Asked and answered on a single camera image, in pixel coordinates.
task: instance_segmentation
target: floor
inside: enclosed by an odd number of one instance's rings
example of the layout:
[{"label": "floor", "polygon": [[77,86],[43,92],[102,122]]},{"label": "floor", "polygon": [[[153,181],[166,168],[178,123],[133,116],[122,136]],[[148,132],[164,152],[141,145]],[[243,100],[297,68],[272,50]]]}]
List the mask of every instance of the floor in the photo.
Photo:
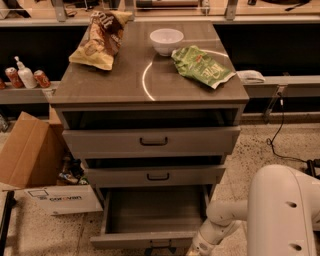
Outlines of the floor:
[{"label": "floor", "polygon": [[[241,134],[233,154],[227,157],[226,172],[217,186],[214,198],[218,200],[246,199],[250,182],[256,171],[268,164],[284,164],[299,170],[306,165],[297,161],[283,160],[273,155],[267,139],[272,139],[280,127],[281,115],[273,115],[265,124],[261,117],[244,116]],[[320,158],[320,114],[285,115],[284,125],[274,144],[277,153],[303,160]],[[0,133],[0,150],[9,133]],[[10,189],[0,184],[0,204]],[[38,255],[108,255],[138,256],[144,250],[96,250],[89,238],[98,235],[102,213],[85,213],[49,216],[29,199],[23,190],[16,191],[17,205],[12,211],[10,229],[5,250],[6,256]],[[214,249],[213,255],[246,255],[246,222]],[[174,254],[167,249],[154,250],[152,255],[185,255],[188,248],[178,248]]]}]

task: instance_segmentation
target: cable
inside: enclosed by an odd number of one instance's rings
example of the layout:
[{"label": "cable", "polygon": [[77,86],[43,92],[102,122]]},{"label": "cable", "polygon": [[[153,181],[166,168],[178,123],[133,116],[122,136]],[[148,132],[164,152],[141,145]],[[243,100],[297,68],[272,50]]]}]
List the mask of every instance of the cable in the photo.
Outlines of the cable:
[{"label": "cable", "polygon": [[281,106],[281,111],[282,111],[282,118],[281,118],[281,125],[279,127],[279,129],[277,130],[277,132],[275,133],[275,135],[273,136],[272,139],[268,138],[267,139],[267,144],[271,147],[272,149],[272,153],[274,155],[276,155],[279,158],[285,159],[285,160],[290,160],[290,161],[297,161],[297,162],[303,162],[303,163],[307,163],[307,161],[299,159],[299,158],[295,158],[295,157],[290,157],[290,156],[283,156],[283,155],[279,155],[278,153],[276,153],[275,148],[274,148],[274,140],[276,139],[277,135],[279,134],[279,132],[282,129],[282,126],[284,124],[284,108],[283,108],[283,97],[281,93],[278,93],[279,97],[280,97],[280,106]]}]

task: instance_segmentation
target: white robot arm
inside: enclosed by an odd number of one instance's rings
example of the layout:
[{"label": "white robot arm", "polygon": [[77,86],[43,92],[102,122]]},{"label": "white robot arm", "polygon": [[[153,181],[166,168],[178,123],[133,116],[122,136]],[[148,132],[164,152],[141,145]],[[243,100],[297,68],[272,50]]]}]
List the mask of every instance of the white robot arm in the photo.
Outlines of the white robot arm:
[{"label": "white robot arm", "polygon": [[247,221],[248,256],[315,256],[320,181],[288,166],[269,165],[252,180],[248,202],[212,201],[207,216],[193,239],[193,254],[210,255]]}]

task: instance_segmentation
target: snack bag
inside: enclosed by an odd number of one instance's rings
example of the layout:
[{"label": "snack bag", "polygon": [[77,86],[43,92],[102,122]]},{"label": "snack bag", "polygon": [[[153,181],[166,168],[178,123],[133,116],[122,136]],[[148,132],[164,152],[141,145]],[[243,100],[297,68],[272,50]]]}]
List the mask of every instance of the snack bag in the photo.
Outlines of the snack bag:
[{"label": "snack bag", "polygon": [[235,75],[195,45],[175,50],[171,57],[180,75],[198,80],[213,89]]},{"label": "snack bag", "polygon": [[80,43],[69,61],[111,70],[131,15],[131,12],[120,11],[94,12],[90,17],[88,39]]}]

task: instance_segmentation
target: cabinet top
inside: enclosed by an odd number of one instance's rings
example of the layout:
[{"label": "cabinet top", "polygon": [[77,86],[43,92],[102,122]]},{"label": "cabinet top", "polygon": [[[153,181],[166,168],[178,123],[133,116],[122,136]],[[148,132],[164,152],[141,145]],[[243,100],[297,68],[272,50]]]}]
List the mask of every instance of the cabinet top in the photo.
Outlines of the cabinet top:
[{"label": "cabinet top", "polygon": [[211,22],[129,22],[111,71],[70,63],[51,104],[240,103],[248,95],[237,75],[212,89],[182,77],[171,57],[160,56],[149,35],[158,28],[183,32],[183,45],[196,45],[234,71]]}]

